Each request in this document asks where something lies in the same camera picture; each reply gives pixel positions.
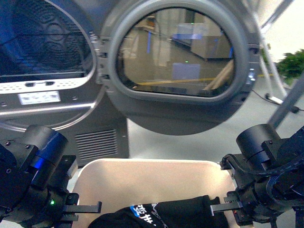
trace ventilation grille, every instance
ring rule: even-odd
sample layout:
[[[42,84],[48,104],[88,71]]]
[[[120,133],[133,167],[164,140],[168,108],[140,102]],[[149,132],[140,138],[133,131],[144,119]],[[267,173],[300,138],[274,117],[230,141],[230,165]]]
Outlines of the ventilation grille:
[[[66,82],[58,82],[57,87],[62,87],[62,86],[76,86],[77,82],[76,81],[66,81]]]
[[[78,134],[75,138],[81,160],[117,154],[116,130]]]
[[[0,87],[0,91],[4,91],[4,90],[14,90],[14,91],[19,91],[21,90],[22,87],[20,85],[12,85],[12,84],[9,84],[9,85],[1,85]]]

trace metal pole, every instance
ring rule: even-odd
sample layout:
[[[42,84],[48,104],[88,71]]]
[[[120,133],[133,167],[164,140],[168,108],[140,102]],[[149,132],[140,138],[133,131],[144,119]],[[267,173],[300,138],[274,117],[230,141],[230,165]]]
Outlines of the metal pole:
[[[299,100],[304,92],[304,71],[301,74],[300,79],[295,84],[293,89],[289,92],[288,96],[283,101],[282,105],[279,106],[277,111],[269,119],[268,124],[273,125],[277,128],[287,114],[291,111],[295,103]]]
[[[269,91],[270,91],[270,96],[273,97],[273,96],[274,96],[274,92],[273,92],[273,90],[272,90],[269,72],[268,72],[268,70],[267,70],[265,61],[264,61],[264,59],[263,59],[262,56],[260,56],[260,63],[261,63],[262,72],[263,72],[263,74],[264,74],[264,77],[265,77],[265,79],[266,79],[266,82],[267,82],[267,85],[268,85],[268,88],[269,88]]]
[[[247,7],[252,10],[254,9],[252,0],[247,0]]]
[[[260,4],[261,4],[261,0],[257,0],[256,7],[254,9],[255,12],[258,11],[258,8],[260,7]]]
[[[276,8],[275,12],[270,16],[270,18],[262,25],[262,33],[266,33],[275,21],[284,13],[284,11],[293,3],[294,0],[284,0]]]
[[[253,12],[253,17],[256,20],[256,24],[258,24],[258,15],[257,15],[256,12]],[[283,94],[283,96],[287,96],[287,93],[286,93],[286,91],[285,91],[285,89],[283,87],[283,84],[281,82],[281,79],[280,79],[279,73],[277,71],[277,68],[275,66],[275,63],[271,59],[270,52],[269,52],[269,49],[268,49],[268,46],[267,46],[267,43],[266,43],[265,35],[262,32],[262,30],[260,30],[260,29],[258,29],[257,31],[259,33],[260,42],[261,42],[262,47],[264,48],[264,53],[265,53],[266,58],[268,60],[270,69],[271,69],[271,71],[272,71],[272,73],[274,75],[275,82],[278,85],[278,87],[279,87],[281,93]]]

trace dryer drum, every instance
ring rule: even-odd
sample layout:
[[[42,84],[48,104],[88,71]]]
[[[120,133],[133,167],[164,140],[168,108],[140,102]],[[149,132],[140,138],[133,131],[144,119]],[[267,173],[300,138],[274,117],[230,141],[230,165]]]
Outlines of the dryer drum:
[[[6,29],[0,33],[0,57],[12,67],[2,67],[1,74],[14,77],[2,82],[77,78],[91,71],[90,46],[62,11],[43,0],[4,6],[9,9],[1,11]]]

